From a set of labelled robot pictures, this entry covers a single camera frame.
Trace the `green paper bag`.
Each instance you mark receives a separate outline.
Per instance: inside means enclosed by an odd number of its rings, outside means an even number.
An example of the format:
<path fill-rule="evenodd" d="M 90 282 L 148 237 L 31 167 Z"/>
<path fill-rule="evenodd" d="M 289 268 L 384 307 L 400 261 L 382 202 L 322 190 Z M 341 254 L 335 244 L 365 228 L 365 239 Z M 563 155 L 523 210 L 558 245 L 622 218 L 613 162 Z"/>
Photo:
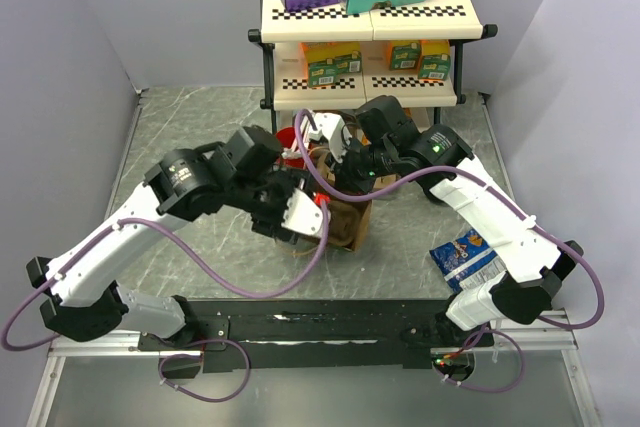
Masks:
<path fill-rule="evenodd" d="M 333 184 L 333 175 L 325 165 L 329 148 L 325 145 L 316 145 L 310 149 L 309 153 L 323 178 L 329 184 Z M 344 202 L 330 196 L 328 207 L 331 214 L 328 246 L 347 252 L 359 250 L 368 232 L 372 203 Z"/>

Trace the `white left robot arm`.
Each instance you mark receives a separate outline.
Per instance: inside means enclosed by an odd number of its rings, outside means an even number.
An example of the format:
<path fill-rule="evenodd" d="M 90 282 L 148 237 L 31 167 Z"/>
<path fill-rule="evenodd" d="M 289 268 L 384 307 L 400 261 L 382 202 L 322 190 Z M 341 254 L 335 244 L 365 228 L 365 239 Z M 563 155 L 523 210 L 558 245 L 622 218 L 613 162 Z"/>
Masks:
<path fill-rule="evenodd" d="M 28 263 L 32 285 L 46 295 L 40 307 L 45 326 L 77 342 L 128 329 L 177 349 L 191 346 L 198 325 L 186 299 L 142 294 L 116 279 L 162 238 L 224 206 L 249 213 L 253 231 L 267 237 L 320 236 L 324 216 L 310 176 L 277 167 L 282 152 L 273 134 L 250 126 L 226 142 L 165 154 L 87 238 L 56 258 Z"/>

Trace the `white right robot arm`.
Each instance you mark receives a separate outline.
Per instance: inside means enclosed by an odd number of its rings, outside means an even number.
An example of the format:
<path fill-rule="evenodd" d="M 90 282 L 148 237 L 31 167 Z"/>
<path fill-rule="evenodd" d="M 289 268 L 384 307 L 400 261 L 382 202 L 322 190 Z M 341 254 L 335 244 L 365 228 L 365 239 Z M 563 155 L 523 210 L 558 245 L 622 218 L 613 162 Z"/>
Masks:
<path fill-rule="evenodd" d="M 335 164 L 336 187 L 344 193 L 369 193 L 375 178 L 417 178 L 427 197 L 451 207 L 488 244 L 504 268 L 454 295 L 437 320 L 438 337 L 459 345 L 473 328 L 508 318 L 528 325 L 551 307 L 575 261 L 534 229 L 534 220 L 509 203 L 472 148 L 452 128 L 435 124 L 420 130 L 399 101 L 383 95 L 355 112 L 368 142 L 348 142 Z"/>

